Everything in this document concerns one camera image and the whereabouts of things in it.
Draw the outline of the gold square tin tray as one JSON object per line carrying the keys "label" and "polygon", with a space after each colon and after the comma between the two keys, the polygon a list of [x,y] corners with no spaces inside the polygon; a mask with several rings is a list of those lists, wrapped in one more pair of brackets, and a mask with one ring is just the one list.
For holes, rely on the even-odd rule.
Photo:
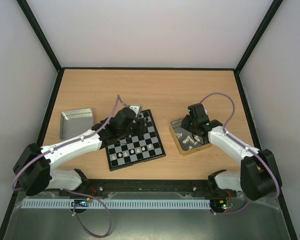
{"label": "gold square tin tray", "polygon": [[180,155],[190,155],[212,146],[208,141],[182,128],[181,123],[180,118],[171,121],[169,125],[169,131]]}

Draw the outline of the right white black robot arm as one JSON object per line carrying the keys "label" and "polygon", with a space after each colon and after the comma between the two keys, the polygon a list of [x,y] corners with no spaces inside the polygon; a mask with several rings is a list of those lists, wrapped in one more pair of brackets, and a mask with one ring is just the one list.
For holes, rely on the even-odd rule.
{"label": "right white black robot arm", "polygon": [[201,103],[192,104],[187,110],[181,128],[190,132],[199,144],[220,148],[240,167],[239,172],[222,169],[210,174],[208,191],[212,195],[232,190],[243,192],[252,201],[270,194],[279,195],[281,182],[275,156],[270,150],[252,147],[232,135],[221,122],[209,119]]}

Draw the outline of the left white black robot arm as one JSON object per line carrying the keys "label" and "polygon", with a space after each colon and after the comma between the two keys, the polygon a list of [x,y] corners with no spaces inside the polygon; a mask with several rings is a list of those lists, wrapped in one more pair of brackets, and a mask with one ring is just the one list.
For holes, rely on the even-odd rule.
{"label": "left white black robot arm", "polygon": [[59,170],[58,166],[89,152],[104,149],[130,135],[143,135],[145,121],[139,119],[142,106],[130,105],[119,110],[86,132],[71,139],[46,146],[31,143],[25,147],[13,167],[12,187],[27,196],[49,189],[75,190],[83,182],[78,170]]}

